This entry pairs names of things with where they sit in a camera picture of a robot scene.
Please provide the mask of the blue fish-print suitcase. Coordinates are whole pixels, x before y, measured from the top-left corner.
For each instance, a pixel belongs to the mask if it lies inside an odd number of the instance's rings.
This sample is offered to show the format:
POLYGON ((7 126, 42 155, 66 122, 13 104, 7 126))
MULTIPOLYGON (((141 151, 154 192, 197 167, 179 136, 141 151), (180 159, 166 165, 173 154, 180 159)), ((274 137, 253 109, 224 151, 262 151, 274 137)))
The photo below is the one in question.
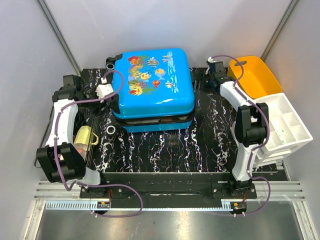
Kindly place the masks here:
POLYGON ((187 129, 195 116, 195 93, 185 51, 164 48, 124 52, 105 61, 117 90, 107 133, 187 129))

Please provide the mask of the orange plastic basket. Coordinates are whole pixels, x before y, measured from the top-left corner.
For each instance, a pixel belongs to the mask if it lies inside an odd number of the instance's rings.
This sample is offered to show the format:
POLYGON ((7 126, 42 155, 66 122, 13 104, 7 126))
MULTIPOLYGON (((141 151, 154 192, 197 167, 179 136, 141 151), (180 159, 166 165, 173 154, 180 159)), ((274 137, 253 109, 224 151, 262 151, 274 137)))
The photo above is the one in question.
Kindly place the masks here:
POLYGON ((252 99, 282 92, 282 87, 268 66, 257 56, 230 60, 227 75, 239 79, 238 86, 252 99))

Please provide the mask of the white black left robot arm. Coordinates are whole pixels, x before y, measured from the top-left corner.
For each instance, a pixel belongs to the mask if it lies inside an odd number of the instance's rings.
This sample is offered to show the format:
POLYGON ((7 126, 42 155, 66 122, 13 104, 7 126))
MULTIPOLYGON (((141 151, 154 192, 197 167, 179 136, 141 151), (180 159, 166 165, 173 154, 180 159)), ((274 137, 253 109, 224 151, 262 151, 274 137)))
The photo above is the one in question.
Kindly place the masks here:
POLYGON ((108 186, 101 181, 98 171, 88 168, 85 159, 74 145, 74 131, 80 104, 101 103, 113 97, 116 91, 106 78, 98 85, 94 99, 82 92, 81 78, 77 75, 63 76, 63 86, 54 92, 53 121, 48 139, 36 151, 36 159, 47 180, 62 183, 69 191, 75 184, 91 186, 90 192, 97 198, 108 193, 108 186))

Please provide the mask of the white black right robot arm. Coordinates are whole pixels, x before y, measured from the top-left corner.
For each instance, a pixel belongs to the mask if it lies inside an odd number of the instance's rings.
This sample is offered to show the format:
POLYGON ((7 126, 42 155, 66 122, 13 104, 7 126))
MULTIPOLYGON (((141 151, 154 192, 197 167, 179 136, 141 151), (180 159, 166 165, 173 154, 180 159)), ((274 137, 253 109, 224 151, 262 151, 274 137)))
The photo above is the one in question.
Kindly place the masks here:
POLYGON ((209 58, 207 78, 204 86, 215 90, 236 110, 234 136, 238 142, 235 165, 227 184, 221 193, 232 198, 243 197, 253 187, 252 171, 258 152, 269 139, 269 107, 266 103, 256 103, 239 86, 236 80, 227 76, 222 61, 209 58))

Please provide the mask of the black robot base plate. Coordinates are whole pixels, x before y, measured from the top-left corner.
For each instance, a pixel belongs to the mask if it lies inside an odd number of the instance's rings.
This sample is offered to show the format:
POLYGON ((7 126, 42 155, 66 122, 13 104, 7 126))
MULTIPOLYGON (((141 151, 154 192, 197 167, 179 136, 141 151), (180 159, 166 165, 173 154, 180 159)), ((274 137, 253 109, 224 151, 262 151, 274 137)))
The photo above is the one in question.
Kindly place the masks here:
MULTIPOLYGON (((141 195, 164 194, 178 195, 191 194, 203 197, 213 197, 214 187, 219 184, 224 185, 231 178, 228 172, 183 172, 183 173, 105 173, 106 184, 124 184, 134 188, 141 195)), ((278 170, 276 172, 254 172, 253 177, 265 177, 270 182, 287 181, 285 171, 278 170)), ((112 199, 124 198, 125 195, 133 194, 133 192, 125 187, 111 187, 112 199)), ((75 190, 79 190, 79 197, 84 199, 106 198, 107 188, 85 188, 76 186, 75 190)))

